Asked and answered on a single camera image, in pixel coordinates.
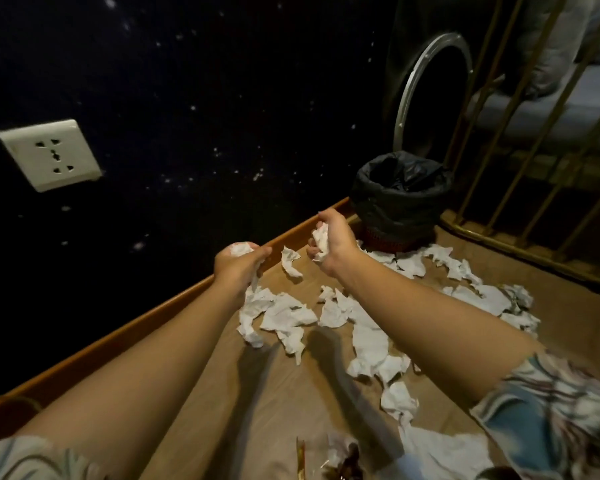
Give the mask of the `patterned right shirt sleeve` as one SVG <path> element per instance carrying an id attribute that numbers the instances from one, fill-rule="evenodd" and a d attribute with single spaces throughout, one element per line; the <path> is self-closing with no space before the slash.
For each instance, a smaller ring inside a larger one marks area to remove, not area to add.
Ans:
<path id="1" fill-rule="evenodd" d="M 600 480 L 600 380 L 569 360 L 536 353 L 470 414 L 523 480 Z"/>

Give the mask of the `black bin liner bag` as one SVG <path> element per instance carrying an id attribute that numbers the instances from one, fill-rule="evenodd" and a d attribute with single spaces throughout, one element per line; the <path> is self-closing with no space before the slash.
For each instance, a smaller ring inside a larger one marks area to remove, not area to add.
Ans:
<path id="1" fill-rule="evenodd" d="M 442 163 L 401 150 L 362 165 L 349 199 L 362 223 L 381 235 L 419 237 L 434 229 L 453 184 Z"/>

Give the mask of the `wooden baseboard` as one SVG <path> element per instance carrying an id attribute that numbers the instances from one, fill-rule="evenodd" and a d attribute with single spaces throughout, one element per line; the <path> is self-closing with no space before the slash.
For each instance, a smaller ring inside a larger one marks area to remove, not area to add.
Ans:
<path id="1" fill-rule="evenodd" d="M 316 218 L 312 217 L 267 244 L 272 245 L 275 255 L 278 255 L 277 253 L 282 250 L 284 244 L 297 247 L 301 243 L 301 238 L 308 236 L 310 225 L 314 224 Z M 279 261 L 280 259 L 275 256 L 269 257 L 264 263 L 263 271 L 271 268 L 280 271 Z M 44 406 L 48 406 L 71 387 L 87 378 L 88 375 L 167 324 L 177 313 L 183 311 L 185 306 L 192 303 L 194 298 L 202 295 L 212 281 L 213 276 L 205 278 L 174 298 L 168 299 L 160 306 L 51 366 L 48 370 L 40 372 L 32 379 L 28 379 L 4 395 L 0 395 L 0 439 L 16 434 L 17 430 L 31 420 Z M 271 348 L 265 342 L 260 349 L 254 349 L 240 338 L 234 331 L 238 323 L 237 316 L 236 313 L 228 322 L 221 336 L 219 349 L 216 349 L 212 355 L 213 360 L 217 358 L 216 356 L 226 356 L 228 358 L 222 360 L 226 363 L 231 362 L 236 367 L 237 362 L 233 359 L 237 359 L 238 350 L 241 355 L 244 355 L 245 350 L 264 350 L 262 353 L 247 352 L 248 361 L 251 361 L 254 357 L 259 358 L 262 354 L 269 354 Z"/>

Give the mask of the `clear plastic wrapper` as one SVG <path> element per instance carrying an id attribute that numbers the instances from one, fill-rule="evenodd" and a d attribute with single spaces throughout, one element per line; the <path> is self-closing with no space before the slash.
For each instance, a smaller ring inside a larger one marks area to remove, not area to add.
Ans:
<path id="1" fill-rule="evenodd" d="M 365 480 L 360 448 L 341 433 L 296 437 L 297 480 Z"/>

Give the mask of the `white wall socket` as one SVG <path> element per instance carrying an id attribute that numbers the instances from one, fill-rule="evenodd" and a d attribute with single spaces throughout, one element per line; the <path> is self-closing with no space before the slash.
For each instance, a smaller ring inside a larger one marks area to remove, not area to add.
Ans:
<path id="1" fill-rule="evenodd" d="M 0 130 L 0 140 L 39 193 L 103 177 L 76 120 Z"/>

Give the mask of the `grey pillow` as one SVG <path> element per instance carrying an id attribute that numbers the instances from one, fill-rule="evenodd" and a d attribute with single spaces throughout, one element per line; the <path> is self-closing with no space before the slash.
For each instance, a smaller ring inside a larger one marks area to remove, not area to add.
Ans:
<path id="1" fill-rule="evenodd" d="M 558 0 L 524 0 L 502 61 L 501 90 L 512 96 Z M 566 0 L 536 60 L 521 99 L 553 94 L 590 49 L 600 27 L 600 0 Z"/>

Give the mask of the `person's right forearm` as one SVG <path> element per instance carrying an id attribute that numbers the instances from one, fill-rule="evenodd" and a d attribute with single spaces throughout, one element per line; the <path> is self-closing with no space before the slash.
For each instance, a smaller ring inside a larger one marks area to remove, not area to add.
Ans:
<path id="1" fill-rule="evenodd" d="M 355 252 L 330 273 L 432 382 L 465 411 L 546 348 L 494 315 Z"/>

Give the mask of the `person's left hand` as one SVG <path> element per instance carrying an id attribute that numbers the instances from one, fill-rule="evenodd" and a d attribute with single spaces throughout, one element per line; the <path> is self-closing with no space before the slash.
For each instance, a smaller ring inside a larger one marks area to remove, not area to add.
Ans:
<path id="1" fill-rule="evenodd" d="M 252 242 L 249 243 L 252 247 L 259 246 Z M 254 277 L 258 277 L 259 268 L 253 269 L 249 265 L 248 254 L 232 257 L 229 246 L 216 254 L 214 259 L 214 281 L 223 290 L 231 292 L 233 296 L 242 299 L 245 297 L 246 290 Z"/>

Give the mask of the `gold metal railing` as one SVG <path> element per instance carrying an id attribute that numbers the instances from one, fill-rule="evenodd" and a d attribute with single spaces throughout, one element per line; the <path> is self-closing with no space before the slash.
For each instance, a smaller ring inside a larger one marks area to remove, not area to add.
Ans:
<path id="1" fill-rule="evenodd" d="M 600 65 L 600 27 L 531 146 L 500 138 L 524 101 L 522 90 L 566 0 L 556 3 L 495 133 L 474 128 L 487 97 L 502 92 L 502 61 L 523 1 L 496 1 L 445 156 L 457 190 L 441 223 L 473 242 L 600 289 L 600 118 L 579 146 L 543 146 L 585 69 Z"/>

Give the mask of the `grey bed mattress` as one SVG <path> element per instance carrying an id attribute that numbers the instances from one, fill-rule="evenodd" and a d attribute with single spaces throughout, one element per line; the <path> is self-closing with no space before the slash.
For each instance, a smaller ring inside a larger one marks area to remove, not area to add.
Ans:
<path id="1" fill-rule="evenodd" d="M 536 100 L 524 100 L 514 112 L 500 141 L 531 146 L 545 120 L 558 101 L 575 65 L 567 72 L 558 90 Z M 490 94 L 482 107 L 474 128 L 495 133 L 510 97 L 501 91 Z M 544 147 L 579 146 L 600 118 L 600 65 L 589 65 L 565 104 L 564 112 L 543 141 Z M 600 138 L 595 149 L 600 150 Z"/>

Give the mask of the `patterned shirt sleeve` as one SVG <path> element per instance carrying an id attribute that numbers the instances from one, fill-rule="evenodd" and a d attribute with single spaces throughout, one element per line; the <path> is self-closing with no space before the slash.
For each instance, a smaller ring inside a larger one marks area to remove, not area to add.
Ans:
<path id="1" fill-rule="evenodd" d="M 37 436 L 0 440 L 0 480 L 112 480 L 95 462 Z"/>
<path id="2" fill-rule="evenodd" d="M 470 414 L 523 480 L 600 480 L 600 380 L 569 360 L 536 353 Z"/>

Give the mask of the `round silver-rimmed mirror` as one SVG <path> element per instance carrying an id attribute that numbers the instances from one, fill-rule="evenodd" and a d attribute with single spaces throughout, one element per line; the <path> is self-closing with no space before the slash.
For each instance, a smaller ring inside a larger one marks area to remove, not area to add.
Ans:
<path id="1" fill-rule="evenodd" d="M 389 112 L 392 151 L 442 162 L 464 105 L 473 58 L 457 32 L 434 36 L 408 64 Z"/>

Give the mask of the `patterned left shirt sleeve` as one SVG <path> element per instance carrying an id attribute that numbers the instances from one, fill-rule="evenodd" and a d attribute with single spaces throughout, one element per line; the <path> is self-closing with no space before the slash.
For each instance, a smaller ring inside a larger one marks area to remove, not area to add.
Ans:
<path id="1" fill-rule="evenodd" d="M 0 440 L 0 480 L 112 480 L 95 462 L 37 436 Z"/>

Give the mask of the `person's right hand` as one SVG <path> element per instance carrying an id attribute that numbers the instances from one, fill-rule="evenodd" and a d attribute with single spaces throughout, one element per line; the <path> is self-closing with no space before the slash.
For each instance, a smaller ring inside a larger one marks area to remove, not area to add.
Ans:
<path id="1" fill-rule="evenodd" d="M 322 223 L 329 226 L 329 254 L 323 262 L 316 263 L 323 273 L 344 283 L 351 264 L 360 253 L 356 238 L 346 218 L 336 209 L 325 209 L 318 213 L 318 218 L 316 228 Z M 309 239 L 307 249 L 310 244 L 315 244 L 313 237 Z"/>

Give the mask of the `scattered white tissue pieces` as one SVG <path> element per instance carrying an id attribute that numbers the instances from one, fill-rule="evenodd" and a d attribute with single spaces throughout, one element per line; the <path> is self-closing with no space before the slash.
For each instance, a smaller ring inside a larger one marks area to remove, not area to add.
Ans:
<path id="1" fill-rule="evenodd" d="M 488 453 L 488 441 L 480 434 L 446 435 L 412 428 L 411 421 L 418 411 L 418 400 L 410 395 L 401 380 L 416 364 L 407 355 L 391 355 L 389 338 L 359 302 L 342 291 L 321 286 L 318 303 L 323 304 L 317 317 L 307 305 L 285 292 L 273 294 L 258 285 L 254 277 L 246 291 L 246 301 L 239 312 L 238 333 L 253 348 L 264 345 L 263 338 L 253 327 L 254 320 L 263 314 L 262 330 L 275 333 L 286 354 L 301 363 L 304 351 L 304 332 L 308 325 L 337 329 L 348 322 L 353 324 L 352 345 L 355 356 L 346 373 L 352 378 L 380 379 L 383 393 L 381 409 L 395 419 L 399 426 L 405 455 L 376 476 L 365 471 L 365 480 L 504 480 L 509 473 L 497 468 Z"/>

